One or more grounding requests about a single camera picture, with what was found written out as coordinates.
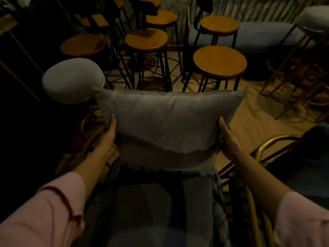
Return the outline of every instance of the stool seat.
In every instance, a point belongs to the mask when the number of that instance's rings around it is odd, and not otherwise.
[[[229,36],[239,29],[239,22],[225,16],[207,16],[200,21],[200,28],[213,36]]]
[[[114,2],[118,6],[118,8],[120,10],[124,8],[124,2],[123,2],[123,0],[114,0]]]
[[[94,19],[94,21],[96,22],[98,27],[107,27],[109,26],[108,22],[105,20],[104,16],[102,16],[102,14],[93,14],[92,15],[92,19]],[[87,17],[84,18],[80,18],[79,19],[81,24],[86,26],[86,27],[90,27],[90,22],[88,20]],[[117,18],[115,20],[115,23],[118,24],[119,23],[119,19]]]
[[[160,0],[141,0],[141,1],[153,3],[156,9],[159,9],[161,6]]]
[[[73,57],[89,57],[101,52],[107,45],[101,34],[77,34],[62,43],[60,50]]]
[[[146,15],[146,22],[158,28],[166,28],[174,25],[177,15],[174,12],[158,10],[158,15]]]
[[[93,87],[103,87],[105,75],[89,59],[73,58],[59,62],[48,69],[42,86],[55,101],[77,104],[94,97]]]
[[[225,46],[206,46],[198,49],[193,60],[206,75],[215,79],[233,79],[247,67],[247,59],[235,49]]]
[[[168,42],[166,32],[157,28],[144,28],[129,32],[125,37],[126,44],[142,52],[155,52]]]

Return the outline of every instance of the forearm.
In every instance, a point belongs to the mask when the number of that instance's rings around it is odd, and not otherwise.
[[[274,222],[283,197],[291,189],[243,151],[236,153],[234,163],[261,208],[269,219]]]
[[[86,189],[86,201],[93,192],[102,170],[108,159],[114,154],[115,148],[98,146],[80,165],[73,171],[81,176]]]

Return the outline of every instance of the person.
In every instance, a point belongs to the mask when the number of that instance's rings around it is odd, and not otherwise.
[[[73,172],[41,187],[0,224],[0,246],[70,246],[84,228],[83,208],[108,159],[115,153],[116,117],[97,148]],[[277,246],[329,246],[329,211],[292,191],[240,147],[223,118],[224,155],[275,223]]]

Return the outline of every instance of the pink shirt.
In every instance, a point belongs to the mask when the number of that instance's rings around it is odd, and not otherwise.
[[[84,198],[80,175],[70,172],[51,181],[0,224],[0,246],[70,246],[84,229]],[[275,241],[282,247],[328,247],[329,211],[288,193],[277,213]]]

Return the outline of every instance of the person's right hand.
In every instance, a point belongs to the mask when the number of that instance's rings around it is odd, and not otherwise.
[[[241,151],[240,144],[236,139],[232,129],[227,127],[223,117],[221,116],[218,120],[220,129],[224,135],[224,143],[221,145],[220,150],[223,152],[224,156],[230,161],[236,159],[236,155]]]

